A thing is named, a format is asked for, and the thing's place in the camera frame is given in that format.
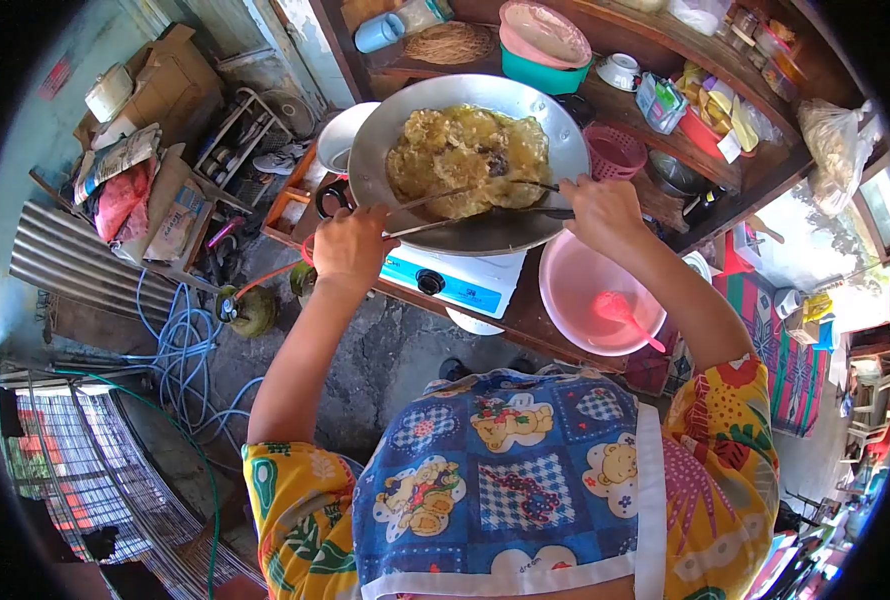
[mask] wok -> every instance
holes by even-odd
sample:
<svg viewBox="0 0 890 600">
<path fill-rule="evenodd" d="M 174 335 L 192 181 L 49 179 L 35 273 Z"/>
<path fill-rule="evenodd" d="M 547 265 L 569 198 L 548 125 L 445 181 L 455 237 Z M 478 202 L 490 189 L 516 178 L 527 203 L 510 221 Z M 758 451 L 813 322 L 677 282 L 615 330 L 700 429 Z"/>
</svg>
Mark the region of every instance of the wok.
<svg viewBox="0 0 890 600">
<path fill-rule="evenodd" d="M 349 158 L 349 182 L 355 202 L 392 209 L 395 198 L 385 173 L 385 157 L 398 143 L 412 111 L 445 109 L 462 104 L 504 114 L 513 119 L 534 116 L 548 136 L 548 166 L 552 179 L 588 173 L 588 148 L 581 129 L 553 98 L 525 84 L 492 75 L 462 74 L 429 78 L 398 91 L 369 115 L 355 135 Z M 540 206 L 567 208 L 568 201 L 549 192 Z M 389 215 L 385 230 L 399 232 L 440 220 L 423 210 Z M 507 255 L 544 244 L 562 230 L 562 222 L 536 213 L 476 215 L 454 225 L 404 235 L 404 244 L 446 255 L 487 257 Z"/>
</svg>

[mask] gas stove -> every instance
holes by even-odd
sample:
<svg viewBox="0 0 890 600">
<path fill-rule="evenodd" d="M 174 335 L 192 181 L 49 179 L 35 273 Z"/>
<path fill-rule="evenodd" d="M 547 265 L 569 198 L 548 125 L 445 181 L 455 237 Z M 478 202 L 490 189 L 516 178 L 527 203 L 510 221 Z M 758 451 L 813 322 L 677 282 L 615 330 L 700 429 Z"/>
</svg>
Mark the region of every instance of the gas stove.
<svg viewBox="0 0 890 600">
<path fill-rule="evenodd" d="M 381 277 L 499 319 L 518 286 L 524 255 L 456 257 L 400 246 L 385 259 Z"/>
</svg>

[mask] fried food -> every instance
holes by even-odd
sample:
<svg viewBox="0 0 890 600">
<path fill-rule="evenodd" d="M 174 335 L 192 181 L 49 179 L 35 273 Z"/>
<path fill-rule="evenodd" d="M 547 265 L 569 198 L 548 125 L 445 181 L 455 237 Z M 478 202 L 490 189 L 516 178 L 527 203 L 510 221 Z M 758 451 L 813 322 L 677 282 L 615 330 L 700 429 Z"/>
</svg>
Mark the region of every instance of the fried food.
<svg viewBox="0 0 890 600">
<path fill-rule="evenodd" d="M 534 117 L 510 119 L 460 104 L 443 110 L 415 110 L 404 124 L 385 169 L 400 203 L 456 187 L 462 194 L 431 201 L 434 214 L 454 219 L 485 212 L 493 205 L 524 209 L 543 191 L 509 180 L 550 183 L 548 138 Z"/>
</svg>

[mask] yellow floral shirt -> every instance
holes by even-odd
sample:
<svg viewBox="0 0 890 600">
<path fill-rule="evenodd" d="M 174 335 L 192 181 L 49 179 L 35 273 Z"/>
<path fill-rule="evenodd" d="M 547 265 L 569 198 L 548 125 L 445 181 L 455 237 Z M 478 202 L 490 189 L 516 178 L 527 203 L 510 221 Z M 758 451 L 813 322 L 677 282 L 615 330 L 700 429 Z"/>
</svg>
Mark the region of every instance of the yellow floral shirt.
<svg viewBox="0 0 890 600">
<path fill-rule="evenodd" d="M 741 598 L 761 568 L 778 507 L 767 399 L 767 370 L 746 356 L 698 374 L 672 402 L 662 427 L 665 598 Z M 355 478 L 344 460 L 302 442 L 242 454 L 270 597 L 357 598 Z"/>
</svg>

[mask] pink ladle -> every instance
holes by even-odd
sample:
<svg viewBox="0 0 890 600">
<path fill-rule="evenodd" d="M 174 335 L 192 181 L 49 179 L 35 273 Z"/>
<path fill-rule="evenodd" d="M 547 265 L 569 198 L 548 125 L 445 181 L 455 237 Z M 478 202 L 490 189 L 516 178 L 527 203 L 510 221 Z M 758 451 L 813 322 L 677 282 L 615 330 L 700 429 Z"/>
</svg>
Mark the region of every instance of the pink ladle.
<svg viewBox="0 0 890 600">
<path fill-rule="evenodd" d="M 665 345 L 651 337 L 651 335 L 644 330 L 644 327 L 639 325 L 635 320 L 635 316 L 632 315 L 631 307 L 628 305 L 628 300 L 625 299 L 624 294 L 621 294 L 620 292 L 604 291 L 595 296 L 592 310 L 595 312 L 595 315 L 603 319 L 606 318 L 608 321 L 614 320 L 618 323 L 623 322 L 632 329 L 637 330 L 639 335 L 647 340 L 652 348 L 660 353 L 665 352 Z"/>
</svg>

